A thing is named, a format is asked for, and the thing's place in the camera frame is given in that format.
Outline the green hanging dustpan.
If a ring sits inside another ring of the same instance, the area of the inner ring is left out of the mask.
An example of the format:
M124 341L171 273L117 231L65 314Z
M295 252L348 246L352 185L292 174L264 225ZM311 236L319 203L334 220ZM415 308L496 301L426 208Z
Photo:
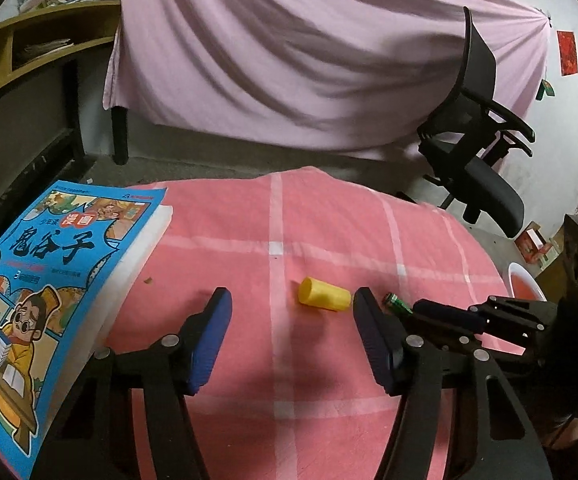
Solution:
M554 98L556 93L552 84L548 80L542 79L539 84L538 92L536 92L536 101L542 101L546 96L548 98Z

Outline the red wall paper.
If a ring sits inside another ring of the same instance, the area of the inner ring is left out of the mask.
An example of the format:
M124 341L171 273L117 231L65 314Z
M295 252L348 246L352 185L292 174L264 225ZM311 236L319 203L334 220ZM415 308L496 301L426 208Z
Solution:
M574 32L558 30L556 35L560 59L560 73L562 76L575 75L578 72L578 54Z

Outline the yellow plastic cap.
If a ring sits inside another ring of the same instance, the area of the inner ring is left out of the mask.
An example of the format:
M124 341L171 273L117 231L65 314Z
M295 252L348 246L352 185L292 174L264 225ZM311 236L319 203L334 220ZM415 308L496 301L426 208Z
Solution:
M352 295L347 289L305 278L298 287L298 300L305 306L341 312L350 308Z

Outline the red white-rimmed trash bin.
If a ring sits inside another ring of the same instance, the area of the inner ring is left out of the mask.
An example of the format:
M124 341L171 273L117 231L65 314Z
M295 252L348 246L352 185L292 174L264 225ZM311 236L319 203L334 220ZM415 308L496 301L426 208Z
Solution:
M521 264L511 262L504 273L507 292L516 299L546 301L546 297L536 280Z

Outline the wooden low shelf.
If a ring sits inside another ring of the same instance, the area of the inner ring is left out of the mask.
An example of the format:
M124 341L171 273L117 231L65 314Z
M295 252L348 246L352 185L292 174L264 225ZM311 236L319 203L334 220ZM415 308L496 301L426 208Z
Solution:
M38 70L111 44L121 4L99 0L30 11L0 22L0 94Z

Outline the pink checked tablecloth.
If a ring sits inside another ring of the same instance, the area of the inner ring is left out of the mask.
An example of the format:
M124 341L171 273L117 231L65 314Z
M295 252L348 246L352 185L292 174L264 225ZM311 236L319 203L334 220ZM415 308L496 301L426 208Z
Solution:
M300 304L300 283L467 308L506 292L490 257L450 214L315 168L164 188L172 221L109 346L146 348L225 287L231 324L187 402L210 476L373 478L397 402L376 384L352 313Z

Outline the blue comic book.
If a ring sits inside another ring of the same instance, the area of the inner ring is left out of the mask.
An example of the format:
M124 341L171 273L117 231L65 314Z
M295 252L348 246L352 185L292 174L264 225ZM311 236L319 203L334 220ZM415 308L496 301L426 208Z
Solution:
M72 382L173 216L165 188L58 181L0 237L0 460L30 478Z

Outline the black office chair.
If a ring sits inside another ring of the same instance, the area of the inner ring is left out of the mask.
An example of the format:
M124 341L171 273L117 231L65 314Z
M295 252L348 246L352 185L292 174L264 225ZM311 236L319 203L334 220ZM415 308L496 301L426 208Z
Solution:
M440 207L464 205L463 220L478 221L488 214L509 238L524 225L524 202L495 170L511 150L532 155L532 128L493 99L494 54L476 29L472 11L464 10L465 43L462 64L448 96L417 128L418 151L432 174L425 179L448 196Z

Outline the pink hanging sheet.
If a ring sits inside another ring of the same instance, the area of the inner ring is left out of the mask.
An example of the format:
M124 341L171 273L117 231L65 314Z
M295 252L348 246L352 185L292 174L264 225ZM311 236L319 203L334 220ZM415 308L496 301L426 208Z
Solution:
M517 0L121 0L103 105L155 125L384 159L450 92L474 23L528 112L546 15Z

